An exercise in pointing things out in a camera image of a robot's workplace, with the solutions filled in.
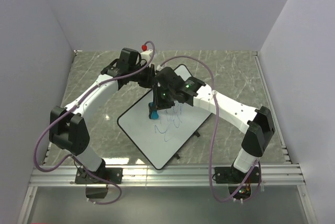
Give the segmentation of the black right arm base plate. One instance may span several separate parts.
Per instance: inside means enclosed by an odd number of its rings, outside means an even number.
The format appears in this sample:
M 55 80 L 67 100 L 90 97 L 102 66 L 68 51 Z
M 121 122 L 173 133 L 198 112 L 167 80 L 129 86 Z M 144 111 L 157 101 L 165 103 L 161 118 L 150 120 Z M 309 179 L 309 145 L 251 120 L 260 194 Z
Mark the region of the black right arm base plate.
M 256 166 L 253 168 L 252 172 L 250 173 L 248 179 L 245 182 L 257 183 L 259 181 L 260 175 L 261 172 Z M 212 176 L 212 179 L 217 184 L 240 184 L 245 176 L 246 173 L 242 173 L 234 167 L 217 166 L 214 168 L 214 175 Z

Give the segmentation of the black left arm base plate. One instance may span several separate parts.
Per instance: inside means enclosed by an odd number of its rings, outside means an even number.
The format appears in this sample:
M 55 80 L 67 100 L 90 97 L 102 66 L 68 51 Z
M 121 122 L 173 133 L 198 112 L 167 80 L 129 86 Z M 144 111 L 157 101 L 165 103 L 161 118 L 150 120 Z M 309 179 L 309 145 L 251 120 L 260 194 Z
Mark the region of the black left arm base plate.
M 97 177 L 115 184 L 121 184 L 122 172 L 123 169 L 120 167 L 108 167 L 103 171 L 88 173 L 80 167 L 76 172 L 75 184 L 103 184 L 104 181 L 97 179 Z

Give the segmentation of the white whiteboard black frame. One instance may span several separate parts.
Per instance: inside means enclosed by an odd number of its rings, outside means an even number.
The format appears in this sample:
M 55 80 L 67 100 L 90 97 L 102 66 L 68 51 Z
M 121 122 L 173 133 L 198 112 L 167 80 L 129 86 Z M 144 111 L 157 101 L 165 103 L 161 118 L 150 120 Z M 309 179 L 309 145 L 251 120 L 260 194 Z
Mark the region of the white whiteboard black frame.
M 211 115 L 210 112 L 175 102 L 149 118 L 153 91 L 146 92 L 117 119 L 117 124 L 157 170 L 162 169 Z

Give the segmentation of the blue bone-shaped whiteboard eraser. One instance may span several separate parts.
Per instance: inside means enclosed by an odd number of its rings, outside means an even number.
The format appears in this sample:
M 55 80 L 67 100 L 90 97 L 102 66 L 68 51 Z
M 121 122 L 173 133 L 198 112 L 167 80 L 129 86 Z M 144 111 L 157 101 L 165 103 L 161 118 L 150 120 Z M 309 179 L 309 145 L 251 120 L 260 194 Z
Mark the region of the blue bone-shaped whiteboard eraser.
M 159 114 L 157 111 L 152 111 L 151 113 L 149 113 L 149 118 L 151 120 L 157 120 L 159 119 Z

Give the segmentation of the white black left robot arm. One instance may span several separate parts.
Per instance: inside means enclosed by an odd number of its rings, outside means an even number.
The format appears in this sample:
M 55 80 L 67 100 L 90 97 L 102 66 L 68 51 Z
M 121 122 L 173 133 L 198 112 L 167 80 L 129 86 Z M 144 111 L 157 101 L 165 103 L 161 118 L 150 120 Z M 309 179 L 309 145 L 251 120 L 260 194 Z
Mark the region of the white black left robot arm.
M 123 48 L 120 56 L 104 67 L 96 81 L 76 100 L 50 113 L 49 140 L 66 150 L 83 166 L 93 183 L 108 179 L 106 162 L 90 146 L 87 122 L 107 100 L 129 82 L 149 88 L 154 76 L 154 49 L 142 52 Z

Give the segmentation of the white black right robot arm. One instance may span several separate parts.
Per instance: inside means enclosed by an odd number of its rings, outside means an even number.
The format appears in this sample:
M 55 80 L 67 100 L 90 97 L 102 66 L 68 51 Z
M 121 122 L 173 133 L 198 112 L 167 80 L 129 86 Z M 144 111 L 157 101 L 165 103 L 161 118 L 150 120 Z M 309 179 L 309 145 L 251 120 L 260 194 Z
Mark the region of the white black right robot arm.
M 249 169 L 263 156 L 275 133 L 270 109 L 244 105 L 229 98 L 205 82 L 191 76 L 186 80 L 171 67 L 159 67 L 153 80 L 153 101 L 149 103 L 149 118 L 156 118 L 158 110 L 169 109 L 176 102 L 204 109 L 231 123 L 244 134 L 231 176 L 237 182 L 249 177 Z

